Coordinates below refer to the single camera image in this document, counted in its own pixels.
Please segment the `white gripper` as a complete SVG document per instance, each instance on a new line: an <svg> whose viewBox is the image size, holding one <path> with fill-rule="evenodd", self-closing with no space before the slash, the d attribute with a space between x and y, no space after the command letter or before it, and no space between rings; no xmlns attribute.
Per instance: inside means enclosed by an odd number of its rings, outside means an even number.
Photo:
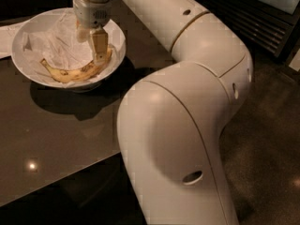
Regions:
<svg viewBox="0 0 300 225"><path fill-rule="evenodd" d="M101 27L110 19L110 0L73 0L73 9L78 20L76 39L80 43L89 41L94 63L98 66L105 64L109 57L108 34Z"/></svg>

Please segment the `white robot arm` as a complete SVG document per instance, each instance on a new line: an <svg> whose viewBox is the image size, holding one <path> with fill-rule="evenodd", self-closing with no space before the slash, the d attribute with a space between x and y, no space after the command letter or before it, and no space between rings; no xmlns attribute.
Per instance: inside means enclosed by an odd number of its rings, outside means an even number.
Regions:
<svg viewBox="0 0 300 225"><path fill-rule="evenodd" d="M106 21L109 0L73 0L80 23ZM117 137L149 225L239 225L219 137L245 101L246 45L194 0L123 0L174 64L136 82L117 114Z"/></svg>

